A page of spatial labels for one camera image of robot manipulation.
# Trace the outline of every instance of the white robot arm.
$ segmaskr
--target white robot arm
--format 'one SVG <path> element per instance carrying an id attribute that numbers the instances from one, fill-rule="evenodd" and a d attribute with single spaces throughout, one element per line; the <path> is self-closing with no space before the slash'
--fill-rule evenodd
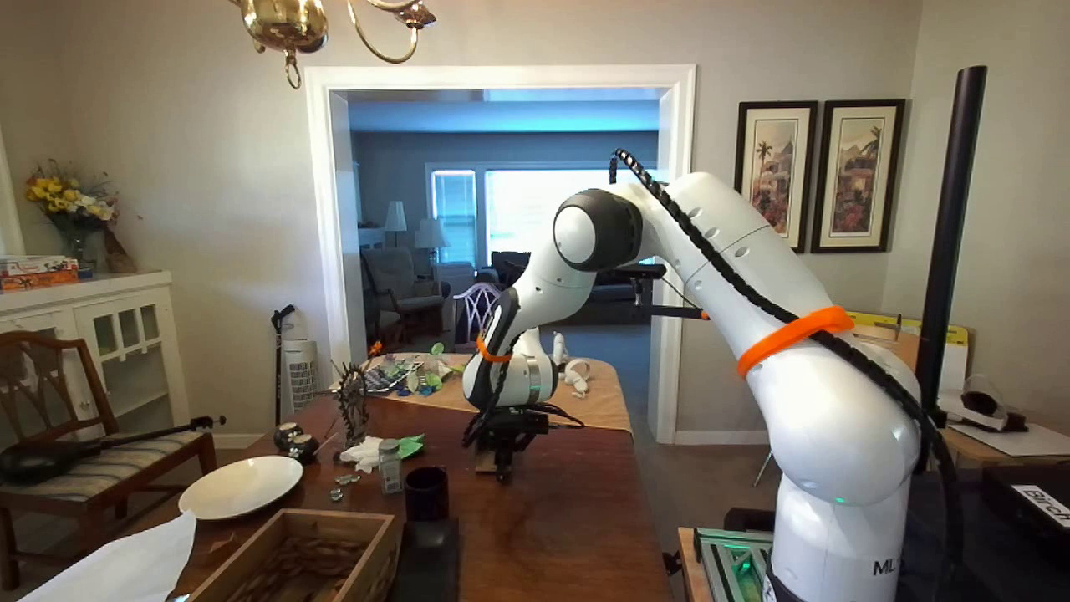
<path id="1" fill-rule="evenodd" d="M 663 257 L 744 360 L 783 469 L 765 599 L 896 599 L 921 458 L 914 370 L 820 320 L 837 316 L 829 294 L 736 192 L 708 173 L 669 192 L 643 185 L 560 206 L 551 241 L 531 250 L 465 369 L 462 391 L 477 409 L 465 443 L 510 471 L 555 413 L 537 326 L 575 316 L 594 270 Z"/>

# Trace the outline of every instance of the chair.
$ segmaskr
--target chair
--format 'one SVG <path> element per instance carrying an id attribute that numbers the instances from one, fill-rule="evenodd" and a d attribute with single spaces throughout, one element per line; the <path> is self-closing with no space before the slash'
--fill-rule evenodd
<path id="1" fill-rule="evenodd" d="M 477 331 L 491 320 L 495 309 L 502 306 L 502 294 L 504 291 L 489 282 L 475 282 L 462 294 L 456 294 L 453 345 L 473 345 Z"/>
<path id="2" fill-rule="evenodd" d="M 400 335 L 417 326 L 437 326 L 445 291 L 431 273 L 431 260 L 423 260 L 410 249 L 368 250 L 368 282 L 375 312 L 400 316 Z"/>
<path id="3" fill-rule="evenodd" d="M 70 445 L 113 435 L 121 435 L 121 428 L 83 342 L 59 342 L 43 331 L 0 335 L 3 453 L 14 445 Z M 173 430 L 152 443 L 113 445 L 35 484 L 0 481 L 0 590 L 19 585 L 19 562 L 59 570 L 113 540 L 192 481 L 192 475 L 185 475 L 185 481 L 172 478 L 185 462 L 199 462 L 201 471 L 217 465 L 206 430 Z M 38 536 L 26 533 L 35 515 L 38 523 L 46 515 L 46 524 L 65 519 L 76 542 L 58 545 L 65 553 L 26 548 L 22 540 Z"/>

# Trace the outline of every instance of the window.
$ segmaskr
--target window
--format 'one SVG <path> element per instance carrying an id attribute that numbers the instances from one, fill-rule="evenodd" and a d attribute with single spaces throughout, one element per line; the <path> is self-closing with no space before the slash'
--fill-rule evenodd
<path id="1" fill-rule="evenodd" d="M 475 170 L 431 170 L 431 219 L 437 219 L 445 249 L 443 263 L 475 263 L 477 257 L 477 212 Z"/>
<path id="2" fill-rule="evenodd" d="M 485 260 L 491 260 L 491 250 L 534 250 L 547 241 L 547 229 L 563 201 L 604 185 L 604 170 L 489 170 Z"/>

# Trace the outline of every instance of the picture frame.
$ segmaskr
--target picture frame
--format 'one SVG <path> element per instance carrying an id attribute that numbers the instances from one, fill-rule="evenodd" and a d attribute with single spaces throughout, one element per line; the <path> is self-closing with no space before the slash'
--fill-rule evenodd
<path id="1" fill-rule="evenodd" d="M 746 102 L 736 132 L 736 192 L 804 250 L 817 102 Z"/>
<path id="2" fill-rule="evenodd" d="M 906 102 L 829 102 L 814 250 L 886 250 Z"/>

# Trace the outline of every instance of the chandelier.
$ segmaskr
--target chandelier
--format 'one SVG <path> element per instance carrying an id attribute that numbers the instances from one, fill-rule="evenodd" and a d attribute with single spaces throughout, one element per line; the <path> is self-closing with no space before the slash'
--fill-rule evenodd
<path id="1" fill-rule="evenodd" d="M 261 54 L 268 48 L 288 54 L 284 73 L 288 73 L 288 84 L 298 89 L 302 87 L 298 54 L 320 51 L 328 38 L 323 0 L 231 0 L 231 4 L 240 8 L 243 29 L 257 40 Z M 375 11 L 384 11 L 407 28 L 407 48 L 400 54 L 384 54 L 368 40 L 359 20 L 356 0 L 345 0 L 345 4 L 349 4 L 349 20 L 359 29 L 362 44 L 368 48 L 368 54 L 375 54 L 384 64 L 410 61 L 417 48 L 417 29 L 435 24 L 435 15 L 423 0 L 365 0 Z"/>

